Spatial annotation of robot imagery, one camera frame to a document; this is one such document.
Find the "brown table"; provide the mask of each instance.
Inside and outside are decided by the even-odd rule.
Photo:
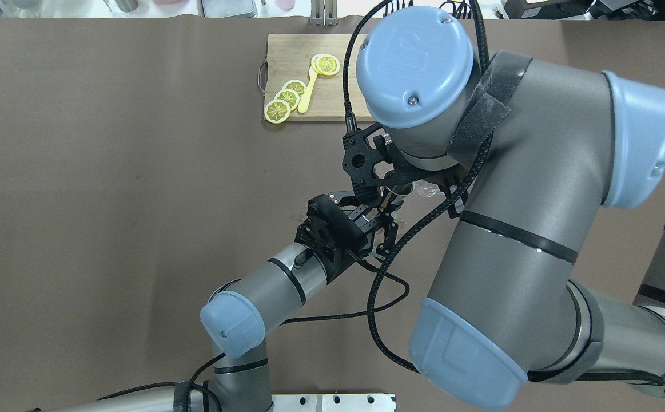
[[[356,21],[0,19],[0,410],[186,379],[209,358],[209,294],[290,243],[307,199],[349,187],[342,123],[261,120],[266,36]],[[487,29],[491,50],[665,87],[665,23]],[[408,227],[438,201],[407,201]],[[665,178],[637,209],[602,209],[575,278],[630,302],[664,220]],[[379,316],[398,354],[453,226],[438,219],[392,268],[413,284]],[[370,283],[351,269],[300,315],[360,310]],[[397,293],[384,285],[380,299]],[[478,410],[384,358],[364,319],[285,326],[269,352],[279,393],[387,391],[402,411]],[[528,384],[510,410],[665,406],[621,383]]]

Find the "yellow spoon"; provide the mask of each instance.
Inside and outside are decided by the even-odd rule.
[[[309,65],[309,83],[306,85],[306,89],[304,89],[304,94],[301,96],[301,100],[299,101],[298,107],[296,107],[296,110],[299,113],[306,113],[307,110],[309,110],[309,101],[312,99],[312,89],[314,89],[314,82],[317,81],[317,68],[314,66],[314,60],[316,60],[317,55],[312,57],[312,62]]]

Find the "lemon slice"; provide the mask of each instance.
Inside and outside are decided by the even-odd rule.
[[[281,89],[274,99],[287,102],[291,110],[296,110],[296,107],[299,105],[299,93],[292,89]]]
[[[340,60],[331,54],[324,54],[314,61],[317,72],[325,76],[334,76],[340,71]]]
[[[304,81],[301,81],[298,78],[294,78],[294,79],[284,83],[284,86],[282,87],[282,90],[283,89],[292,89],[297,94],[299,94],[299,96],[302,96],[304,94],[305,89],[306,89],[306,84],[304,83]]]
[[[264,118],[275,125],[287,120],[289,114],[291,114],[291,107],[281,99],[274,99],[264,107]]]

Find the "light blue cap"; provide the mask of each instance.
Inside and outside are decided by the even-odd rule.
[[[435,7],[396,11],[364,44],[358,86],[372,117],[390,128],[413,128],[444,112],[466,86],[474,62],[462,25]],[[411,97],[416,104],[409,104]]]
[[[215,344],[233,359],[257,347],[266,336],[264,319],[256,307],[232,290],[215,295],[200,311],[200,319]]]
[[[505,409],[528,376],[502,349],[456,313],[430,298],[408,352],[431,383],[461,401],[484,409]]]
[[[604,75],[614,105],[614,169],[604,206],[634,208],[665,172],[665,89]]]

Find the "cutting board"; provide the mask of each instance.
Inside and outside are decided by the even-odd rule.
[[[355,117],[359,121],[372,120],[371,114],[365,107],[365,99],[358,88],[355,76],[355,62],[364,39],[364,35],[358,36],[350,61],[350,100]],[[327,53],[339,58],[340,72],[335,76],[320,75],[317,77],[312,99],[309,102],[309,110],[305,114],[294,110],[288,120],[344,120],[342,64],[348,41],[350,41],[349,34],[270,34],[266,50],[269,80],[266,82],[264,107],[274,99],[287,81],[298,78],[304,83],[308,83],[307,71],[312,56]]]

